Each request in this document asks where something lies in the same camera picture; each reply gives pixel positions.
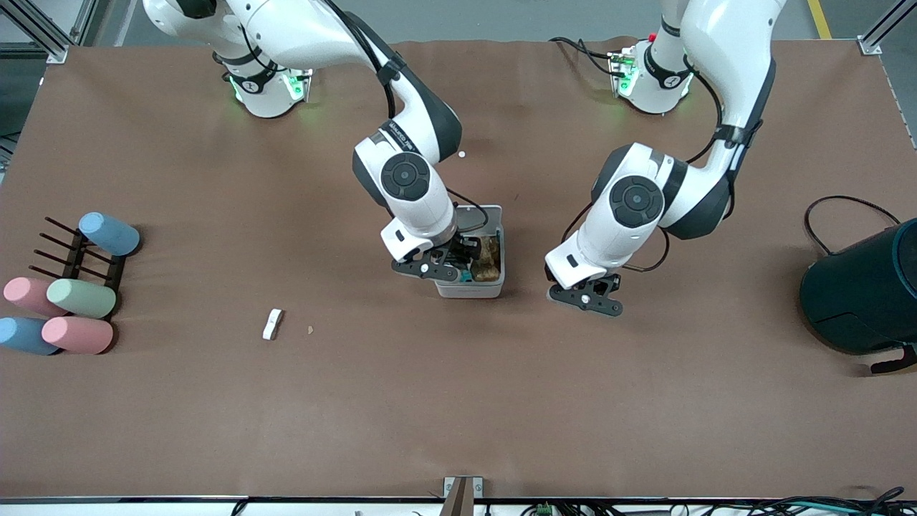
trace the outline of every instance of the cable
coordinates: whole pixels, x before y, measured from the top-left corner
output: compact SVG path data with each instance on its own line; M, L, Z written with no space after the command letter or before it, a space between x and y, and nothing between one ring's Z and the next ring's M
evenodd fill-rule
M579 50L580 52L582 52L582 53L584 53L584 54L589 54L589 55L591 55L591 56L593 56L593 57L600 57L600 58L603 58L603 59L608 59L608 55L607 55L607 54L603 54L603 53L601 53L601 52L596 52L596 51L589 50L588 48L586 48L586 44L583 42L582 39L580 39L580 41L578 41L578 42L574 42L573 39L569 39L569 38L564 38L564 37L558 36L558 37L556 37L556 38L551 38L551 39L549 39L548 42L551 42L551 43L567 43L568 45L570 45L570 46L573 47L574 49Z
M563 243L564 241L567 240L567 235L569 235L570 230L573 229L573 226L576 226L576 223L579 222L580 219L582 219L583 215L586 215L586 212L589 211L589 208L592 208L592 201L590 201L589 204L583 207L583 209L580 210L580 213L577 214L576 218L574 218L573 221L570 222L570 225L567 226L567 228L564 230L564 235L560 237L560 243Z
M470 228L465 228L465 229L457 230L457 232L459 232L459 233L470 233L470 232L472 232L472 231L477 231L477 230L483 229L483 227L484 227L484 226L487 226L487 223L491 221L491 216L487 214L487 210L484 209L484 208L482 208L480 204L478 204L478 203L472 201L471 199L469 199L469 198L463 196L462 194L460 194L459 192L456 192L455 190L451 190L451 189L449 189L449 188L446 188L446 191L449 192L450 194L452 194L453 196L456 196L456 197L458 197L459 199L461 199L461 200L463 200L463 201L465 201L465 202L467 202L467 203L473 205L475 208L478 209L478 211L479 211L480 213L482 213L482 214L484 215L484 221L483 221L481 224L476 224L476 225L474 225L474 226L471 226Z
M245 28L242 27L241 25L238 27L242 29L242 39L245 40L245 46L249 47L249 52L251 52L251 57L255 58L255 61L257 61L258 64L261 65L261 68L267 70L268 72L282 72L282 70L286 70L286 68L283 68L281 70L276 62L271 61L274 64L274 67L271 68L267 64L264 64L260 59L258 59L258 55L255 54L255 49L251 46L251 41L249 41L248 32L246 32Z
M236 502L236 506L232 508L232 512L229 513L229 516L238 516L249 506L249 501L246 499L241 499Z
M638 273L648 273L649 271L655 271L656 269L659 268L660 265L662 265L663 262L666 261L666 258L668 258L668 247L671 245L671 242L668 240L668 231L663 230L659 226L657 226L657 228L660 231L662 231L662 236L663 238L666 239L666 249L663 250L662 256L659 257L659 259L654 264L648 267L637 267L636 265L621 265L622 269L627 269L628 271L635 271Z
M363 31L354 25L353 20L347 16L347 13L341 10L333 0L323 0L325 4L335 12L335 15L341 20L341 23L344 24L344 27L350 31L350 35L353 36L353 39L357 44L366 52L367 57L370 58L372 67L375 68L376 72L382 69L382 63L379 62L379 57L376 56L376 52L372 49L370 44L366 41L366 35L363 34ZM390 84L383 84L382 89L385 90L385 101L388 104L389 108L389 118L395 118L395 97L392 93L392 86Z
M593 50L589 50L589 48L586 47L586 42L583 41L582 39L579 39L576 43L574 43L572 40L567 39L567 38L552 38L552 39L549 39L548 41L556 42L556 43L567 43L568 45L570 45L577 51L585 54L585 56L589 58L589 61L592 62L592 65L598 68L600 71L602 71L602 73L605 73L606 75L611 75L612 77L624 77L624 74L621 72L612 72L611 70L605 70L605 67L601 66L599 62L595 61L595 58L597 57L607 60L608 56L606 54L602 54L602 53L599 53Z
M716 94L716 92L713 91L713 87L710 86L710 83L708 83L707 80L703 78L703 75L698 73L697 70L694 70L691 67L689 68L691 69L691 73L694 74L694 77L696 77L698 81L701 81L701 84L703 84L703 87L707 88L707 91L710 92L710 97L713 98L713 104L716 106L716 127L720 127L720 125L723 124L723 104L720 103L720 97ZM716 141L716 137L711 136L710 141L707 141L707 144L703 147L703 149L701 149L700 152L695 154L692 158L690 158L685 163L691 164L691 163L698 161L701 158L701 156L703 156L704 154L707 153L707 151L710 150L710 148L713 146L713 143L715 141Z
M857 202L857 203L859 203L859 204L862 204L862 205L865 205L865 206L868 206L868 207L870 207L870 208L875 209L877 212L881 213L882 215L884 215L884 216L888 217L889 219L891 219L892 221L894 221L895 224L901 224L901 221L898 220L897 217L895 217L894 215L892 215L892 214L891 214L888 210L886 210L885 208L883 208L883 207L881 207L881 206L879 206L879 205L873 204L873 203L871 203L871 202L869 202L869 201L867 201L867 200L861 199L861 198L859 198L859 197L851 197L851 196L825 196L825 197L822 197L822 198L816 200L815 202L811 203L811 204L809 205L809 207L806 208L806 210L805 210L805 216L802 218L802 226L805 228L805 232L806 232L806 234L809 235L809 238L811 238L815 243L817 243L818 246L821 247L822 250L823 250L828 256L831 256L831 255L833 255L833 254L837 254L837 252L830 251L830 250L828 249L828 246L824 245L824 242L822 242L822 239L818 238L818 236L815 235L815 232L812 230L812 222L810 221L810 217L811 217L811 215L812 215L812 210L813 210L816 206L822 204L824 201L831 200L831 199L843 199L843 200L847 200L847 201Z

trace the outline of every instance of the blue foam cylinder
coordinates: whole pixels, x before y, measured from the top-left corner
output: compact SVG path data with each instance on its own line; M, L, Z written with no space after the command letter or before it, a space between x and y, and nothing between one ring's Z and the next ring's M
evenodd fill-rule
M51 354L60 348L41 338L44 319L4 317L0 319L0 345L32 354Z
M140 245L140 233L111 215L93 211L80 219L86 238L113 256L131 254Z

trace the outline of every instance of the brown paper surface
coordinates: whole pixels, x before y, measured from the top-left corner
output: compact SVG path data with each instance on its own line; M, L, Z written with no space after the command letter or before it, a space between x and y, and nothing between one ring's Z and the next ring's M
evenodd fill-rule
M442 299L390 270L386 214L350 171L385 119L366 69L319 71L313 102L272 120L234 101L206 48L75 47L48 69L0 188L0 280L51 266L32 254L56 234L44 216L104 211L145 247L113 351L0 351L0 495L425 495L456 474L490 496L917 488L917 376L858 377L796 301L815 198L915 215L878 59L775 42L735 214L625 272L624 315L606 319L548 302L543 256L611 150L700 149L707 93L653 117L555 44L397 48L464 124L467 157L437 167L447 185L503 206L498 299ZM884 221L829 203L813 225L838 248ZM632 263L660 252L657 234ZM265 342L271 308L286 316Z

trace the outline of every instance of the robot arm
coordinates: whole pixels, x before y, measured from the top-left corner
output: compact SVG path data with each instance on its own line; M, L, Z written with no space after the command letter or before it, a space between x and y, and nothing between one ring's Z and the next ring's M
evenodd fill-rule
M594 296L602 291L596 282L606 288L603 280L627 263L656 226L682 240L716 229L770 94L776 69L770 37L784 3L691 0L680 24L685 51L724 100L710 157L697 168L639 143L613 151L592 186L586 220L545 258L559 283L548 293L552 298L618 315L598 306Z
M453 239L455 209L433 165L458 149L461 123L362 20L324 0L144 0L144 7L163 31L213 46L237 98L256 116L279 116L303 99L289 86L300 71L370 67L404 102L353 155L354 174L392 214L382 240L404 262Z

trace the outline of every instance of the green foam cylinder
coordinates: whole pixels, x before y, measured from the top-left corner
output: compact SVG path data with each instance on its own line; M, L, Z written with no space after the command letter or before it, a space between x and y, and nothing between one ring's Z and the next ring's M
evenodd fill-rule
M48 301L92 319L101 319L115 308L117 295L107 286L79 279L59 279L48 287Z

